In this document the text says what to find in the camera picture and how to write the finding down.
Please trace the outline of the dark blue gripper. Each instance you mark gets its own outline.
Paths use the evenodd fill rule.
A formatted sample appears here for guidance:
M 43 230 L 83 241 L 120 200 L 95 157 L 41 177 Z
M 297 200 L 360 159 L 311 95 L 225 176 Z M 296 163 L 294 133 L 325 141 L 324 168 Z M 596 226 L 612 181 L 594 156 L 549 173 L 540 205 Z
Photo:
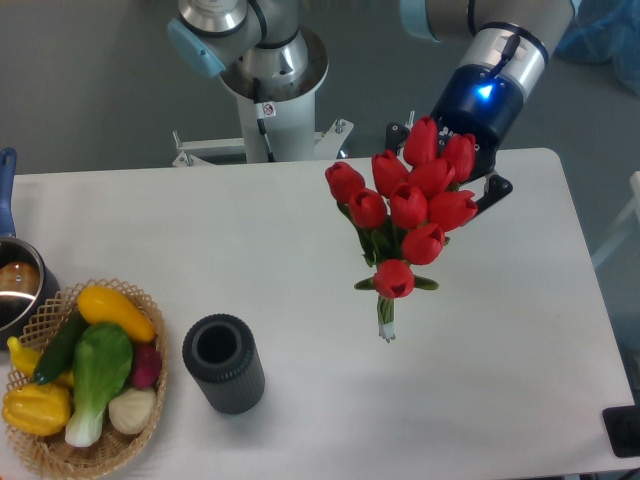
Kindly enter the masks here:
M 524 101 L 513 82 L 490 77 L 484 67 L 460 67 L 447 83 L 431 112 L 439 128 L 439 147 L 456 135 L 475 136 L 476 159 L 468 183 L 484 180 L 481 196 L 474 195 L 477 211 L 473 219 L 513 192 L 513 184 L 495 168 L 496 154 Z M 398 154 L 406 143 L 414 120 L 389 122 L 385 128 L 385 149 Z

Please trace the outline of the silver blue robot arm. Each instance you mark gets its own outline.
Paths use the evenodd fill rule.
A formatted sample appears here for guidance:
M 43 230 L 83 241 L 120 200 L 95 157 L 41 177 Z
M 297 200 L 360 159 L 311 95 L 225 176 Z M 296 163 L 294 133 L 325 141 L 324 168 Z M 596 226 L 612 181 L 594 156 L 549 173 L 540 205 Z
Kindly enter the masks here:
M 439 143 L 472 134 L 473 179 L 486 210 L 512 192 L 495 170 L 497 151 L 579 11 L 576 1 L 403 1 L 412 36 L 469 47 L 432 110 Z M 320 38 L 303 27 L 295 1 L 182 1 L 167 27 L 195 71 L 220 78 L 235 96 L 250 163 L 336 159 L 352 124 L 315 129 L 315 94 L 328 71 Z

